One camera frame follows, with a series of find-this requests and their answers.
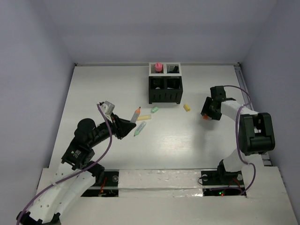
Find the clear green highlighter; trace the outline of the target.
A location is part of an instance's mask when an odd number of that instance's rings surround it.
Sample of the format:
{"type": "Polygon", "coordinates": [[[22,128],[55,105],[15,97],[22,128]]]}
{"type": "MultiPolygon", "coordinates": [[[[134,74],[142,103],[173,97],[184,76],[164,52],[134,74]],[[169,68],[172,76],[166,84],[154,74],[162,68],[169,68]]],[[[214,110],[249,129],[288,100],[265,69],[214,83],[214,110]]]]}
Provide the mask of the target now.
{"type": "Polygon", "coordinates": [[[144,129],[144,127],[146,126],[147,122],[146,121],[143,121],[138,127],[137,129],[135,130],[134,132],[134,136],[137,136],[140,134],[140,132],[144,129]]]}

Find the yellow marker cap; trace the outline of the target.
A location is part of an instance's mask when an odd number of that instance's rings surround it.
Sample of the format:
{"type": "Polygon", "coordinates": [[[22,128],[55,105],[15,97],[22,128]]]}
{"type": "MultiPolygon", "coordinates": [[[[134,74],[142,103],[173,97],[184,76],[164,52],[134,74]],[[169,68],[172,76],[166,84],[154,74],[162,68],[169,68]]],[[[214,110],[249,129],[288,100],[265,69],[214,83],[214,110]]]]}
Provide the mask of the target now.
{"type": "Polygon", "coordinates": [[[184,104],[183,108],[185,109],[186,112],[190,111],[190,107],[187,104],[184,104]]]}

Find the clear orange-tip marker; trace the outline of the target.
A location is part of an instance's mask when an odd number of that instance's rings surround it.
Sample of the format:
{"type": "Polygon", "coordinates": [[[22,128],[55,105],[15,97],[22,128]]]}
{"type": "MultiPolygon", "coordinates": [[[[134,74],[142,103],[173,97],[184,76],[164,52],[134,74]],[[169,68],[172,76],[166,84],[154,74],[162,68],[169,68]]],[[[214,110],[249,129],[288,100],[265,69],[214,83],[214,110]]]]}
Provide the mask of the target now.
{"type": "Polygon", "coordinates": [[[135,110],[130,122],[131,123],[136,123],[138,117],[140,116],[140,113],[141,113],[141,108],[139,107],[138,109],[135,110]]]}

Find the clear yellow highlighter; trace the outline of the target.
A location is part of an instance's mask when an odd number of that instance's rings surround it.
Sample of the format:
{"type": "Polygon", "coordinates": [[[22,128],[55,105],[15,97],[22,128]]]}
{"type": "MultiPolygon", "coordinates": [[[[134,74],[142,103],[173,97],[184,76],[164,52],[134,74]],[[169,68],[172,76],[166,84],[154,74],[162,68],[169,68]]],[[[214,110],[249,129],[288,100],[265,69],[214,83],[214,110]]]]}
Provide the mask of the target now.
{"type": "Polygon", "coordinates": [[[140,115],[137,119],[137,121],[144,121],[144,120],[151,120],[152,116],[149,115],[140,115]]]}

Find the pink bottle of pens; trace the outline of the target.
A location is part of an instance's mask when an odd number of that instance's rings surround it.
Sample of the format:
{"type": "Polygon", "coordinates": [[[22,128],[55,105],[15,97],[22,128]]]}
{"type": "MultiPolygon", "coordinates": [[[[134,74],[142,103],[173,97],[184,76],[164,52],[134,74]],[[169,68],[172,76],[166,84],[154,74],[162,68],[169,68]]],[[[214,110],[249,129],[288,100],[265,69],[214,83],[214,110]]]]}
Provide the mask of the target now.
{"type": "Polygon", "coordinates": [[[154,73],[163,73],[163,64],[161,64],[160,62],[157,62],[154,65],[154,73]]]}

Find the clear blue-tip marker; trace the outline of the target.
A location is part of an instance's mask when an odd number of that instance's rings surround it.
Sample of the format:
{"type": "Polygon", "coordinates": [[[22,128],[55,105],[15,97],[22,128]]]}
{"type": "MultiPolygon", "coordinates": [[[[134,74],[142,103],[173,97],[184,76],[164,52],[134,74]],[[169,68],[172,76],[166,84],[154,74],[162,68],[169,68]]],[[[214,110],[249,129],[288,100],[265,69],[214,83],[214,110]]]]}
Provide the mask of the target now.
{"type": "Polygon", "coordinates": [[[175,66],[168,66],[167,69],[168,69],[167,70],[168,73],[174,73],[175,66]]]}

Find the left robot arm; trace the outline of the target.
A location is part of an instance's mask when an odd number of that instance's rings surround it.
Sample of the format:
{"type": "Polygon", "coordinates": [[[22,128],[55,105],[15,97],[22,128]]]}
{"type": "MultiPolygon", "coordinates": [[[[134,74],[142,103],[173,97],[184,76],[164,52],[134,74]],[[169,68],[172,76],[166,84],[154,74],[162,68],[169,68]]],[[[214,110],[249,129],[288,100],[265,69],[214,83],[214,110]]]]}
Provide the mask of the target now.
{"type": "Polygon", "coordinates": [[[92,161],[93,147],[113,137],[121,140],[135,127],[135,123],[113,113],[98,126],[89,118],[79,121],[51,183],[18,214],[17,224],[60,225],[81,195],[92,185],[103,182],[105,169],[98,160],[92,161]]]}

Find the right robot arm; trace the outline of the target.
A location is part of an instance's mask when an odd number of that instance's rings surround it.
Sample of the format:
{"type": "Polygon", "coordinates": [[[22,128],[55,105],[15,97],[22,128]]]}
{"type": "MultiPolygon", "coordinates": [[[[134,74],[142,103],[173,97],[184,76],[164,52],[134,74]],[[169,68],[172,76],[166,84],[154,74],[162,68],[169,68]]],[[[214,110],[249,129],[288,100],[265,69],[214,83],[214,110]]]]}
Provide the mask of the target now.
{"type": "Polygon", "coordinates": [[[201,115],[204,118],[219,121],[227,116],[235,122],[236,149],[230,156],[221,160],[215,171],[202,172],[204,182],[226,184],[238,177],[246,165],[246,157],[261,155],[275,148],[275,136],[271,115],[267,112],[256,112],[240,104],[234,98],[226,96],[226,86],[210,88],[210,97],[203,105],[201,115]]]}

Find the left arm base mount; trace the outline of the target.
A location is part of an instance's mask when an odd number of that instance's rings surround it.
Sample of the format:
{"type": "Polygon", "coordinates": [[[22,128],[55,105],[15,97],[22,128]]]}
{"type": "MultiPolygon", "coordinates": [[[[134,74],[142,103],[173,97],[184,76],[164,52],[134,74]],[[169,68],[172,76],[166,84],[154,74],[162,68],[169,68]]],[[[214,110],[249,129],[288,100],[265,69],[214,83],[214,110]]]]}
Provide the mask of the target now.
{"type": "Polygon", "coordinates": [[[104,178],[88,188],[81,197],[118,197],[119,170],[105,170],[104,178]]]}

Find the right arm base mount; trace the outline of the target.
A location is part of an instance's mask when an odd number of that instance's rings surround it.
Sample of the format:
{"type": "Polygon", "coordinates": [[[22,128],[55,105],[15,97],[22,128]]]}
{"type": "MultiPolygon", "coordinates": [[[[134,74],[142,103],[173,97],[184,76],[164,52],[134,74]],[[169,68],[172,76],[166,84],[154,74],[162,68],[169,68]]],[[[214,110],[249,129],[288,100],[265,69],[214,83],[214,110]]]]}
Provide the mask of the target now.
{"type": "Polygon", "coordinates": [[[245,196],[245,185],[241,171],[226,172],[219,164],[216,170],[201,171],[198,184],[204,196],[245,196]]]}

